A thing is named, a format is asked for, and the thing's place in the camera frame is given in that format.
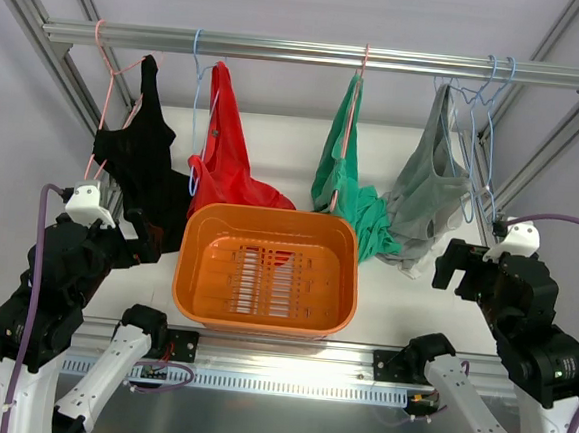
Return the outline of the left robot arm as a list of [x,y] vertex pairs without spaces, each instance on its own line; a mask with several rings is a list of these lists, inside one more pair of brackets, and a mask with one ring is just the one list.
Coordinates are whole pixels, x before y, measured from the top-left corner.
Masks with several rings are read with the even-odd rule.
[[0,433],[91,433],[133,366],[166,349],[167,317],[146,305],[132,305],[116,324],[105,353],[56,402],[66,352],[106,276],[157,262],[162,233],[137,208],[128,217],[137,233],[134,239],[98,220],[89,227],[67,214],[51,226],[45,220],[41,209],[29,267],[0,306]]

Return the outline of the green tank top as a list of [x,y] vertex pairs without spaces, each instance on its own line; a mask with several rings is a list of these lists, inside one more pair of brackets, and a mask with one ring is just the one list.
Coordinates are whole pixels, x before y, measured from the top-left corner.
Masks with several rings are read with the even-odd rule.
[[402,245],[389,232],[387,203],[381,199],[375,187],[359,184],[357,117],[362,103],[363,80],[353,118],[348,153],[344,161],[340,160],[346,117],[357,79],[355,74],[350,80],[333,118],[310,194],[316,212],[338,216],[352,226],[358,241],[358,259],[365,261],[381,254],[390,253],[396,256],[402,250]]

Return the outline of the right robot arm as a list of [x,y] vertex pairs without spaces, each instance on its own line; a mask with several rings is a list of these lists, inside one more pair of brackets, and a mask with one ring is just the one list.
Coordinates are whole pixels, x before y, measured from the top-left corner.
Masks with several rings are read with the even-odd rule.
[[[432,287],[476,303],[492,333],[518,401],[521,433],[579,433],[579,342],[555,325],[559,287],[535,256],[501,253],[451,240],[435,261]],[[446,335],[411,339],[385,370],[429,384],[461,433],[508,433],[468,380]]]

